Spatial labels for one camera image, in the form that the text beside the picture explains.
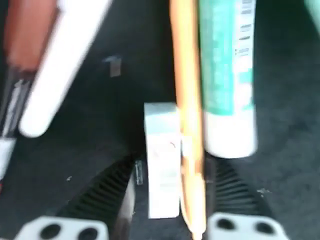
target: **dark carpet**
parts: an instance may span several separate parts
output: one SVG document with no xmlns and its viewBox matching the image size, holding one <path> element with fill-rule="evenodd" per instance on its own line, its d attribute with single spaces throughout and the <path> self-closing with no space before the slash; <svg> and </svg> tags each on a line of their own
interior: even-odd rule
<svg viewBox="0 0 320 240">
<path fill-rule="evenodd" d="M 3 26 L 6 1 L 0 10 Z M 37 139 L 18 140 L 0 196 L 1 237 L 12 239 L 23 223 L 54 215 L 103 169 L 144 150 L 143 103 L 175 99 L 169 23 L 168 1 L 114 0 L 50 129 Z M 122 59 L 122 72 L 110 78 L 103 60 L 114 55 Z M 1 65 L 3 78 L 3 54 Z M 258 0 L 259 149 L 232 162 L 261 190 L 292 240 L 320 239 L 319 67 L 320 39 L 303 1 Z M 136 222 L 145 228 L 139 240 L 148 231 L 155 240 L 180 239 L 185 231 L 171 224 L 149 228 L 140 216 Z"/>
</svg>

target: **white cardboard box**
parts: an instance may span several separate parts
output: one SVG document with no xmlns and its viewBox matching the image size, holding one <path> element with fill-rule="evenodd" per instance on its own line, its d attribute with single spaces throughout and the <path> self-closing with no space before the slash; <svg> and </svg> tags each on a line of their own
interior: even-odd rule
<svg viewBox="0 0 320 240">
<path fill-rule="evenodd" d="M 180 214 L 181 134 L 175 103 L 145 103 L 144 132 L 149 183 L 149 218 Z"/>
</svg>

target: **small box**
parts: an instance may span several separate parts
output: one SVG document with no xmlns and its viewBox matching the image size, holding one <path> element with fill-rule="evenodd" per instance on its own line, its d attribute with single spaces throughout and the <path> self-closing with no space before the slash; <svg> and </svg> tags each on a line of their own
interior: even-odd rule
<svg viewBox="0 0 320 240">
<path fill-rule="evenodd" d="M 144 132 L 149 183 L 149 218 L 180 214 L 181 132 L 175 103 L 145 103 Z"/>
</svg>

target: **label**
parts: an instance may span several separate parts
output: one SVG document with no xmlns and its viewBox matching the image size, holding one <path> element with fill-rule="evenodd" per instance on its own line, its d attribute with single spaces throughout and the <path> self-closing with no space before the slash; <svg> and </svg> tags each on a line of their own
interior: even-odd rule
<svg viewBox="0 0 320 240">
<path fill-rule="evenodd" d="M 231 116 L 253 107 L 256 0 L 199 1 L 203 107 Z"/>
<path fill-rule="evenodd" d="M 140 186 L 144 184 L 144 173 L 143 173 L 143 167 L 142 167 L 142 161 L 137 160 L 134 164 L 135 168 L 135 183 Z"/>
<path fill-rule="evenodd" d="M 192 150 L 193 150 L 193 143 L 192 143 L 192 137 L 191 136 L 182 136 L 182 156 L 184 157 L 192 157 Z"/>
<path fill-rule="evenodd" d="M 15 144 L 16 138 L 0 139 L 0 180 L 2 180 L 6 174 Z"/>
<path fill-rule="evenodd" d="M 147 136 L 149 218 L 175 218 L 180 213 L 181 138 L 179 134 Z"/>
</svg>

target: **barcode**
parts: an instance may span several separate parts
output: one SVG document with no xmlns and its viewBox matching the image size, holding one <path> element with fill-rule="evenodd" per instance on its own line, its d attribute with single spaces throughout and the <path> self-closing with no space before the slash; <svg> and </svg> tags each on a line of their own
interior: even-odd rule
<svg viewBox="0 0 320 240">
<path fill-rule="evenodd" d="M 251 54 L 253 16 L 255 11 L 255 0 L 240 0 L 240 25 L 237 33 L 235 55 L 239 58 Z"/>
<path fill-rule="evenodd" d="M 248 56 L 249 52 L 250 52 L 250 48 L 249 47 L 245 47 L 245 48 L 237 49 L 235 51 L 235 55 L 237 57 L 244 57 L 244 56 Z"/>
<path fill-rule="evenodd" d="M 249 32 L 251 30 L 252 24 L 245 24 L 240 27 L 242 33 Z"/>
<path fill-rule="evenodd" d="M 252 13 L 252 9 L 245 9 L 245 10 L 241 11 L 241 15 L 247 15 L 247 14 L 251 14 L 251 13 Z"/>
</svg>

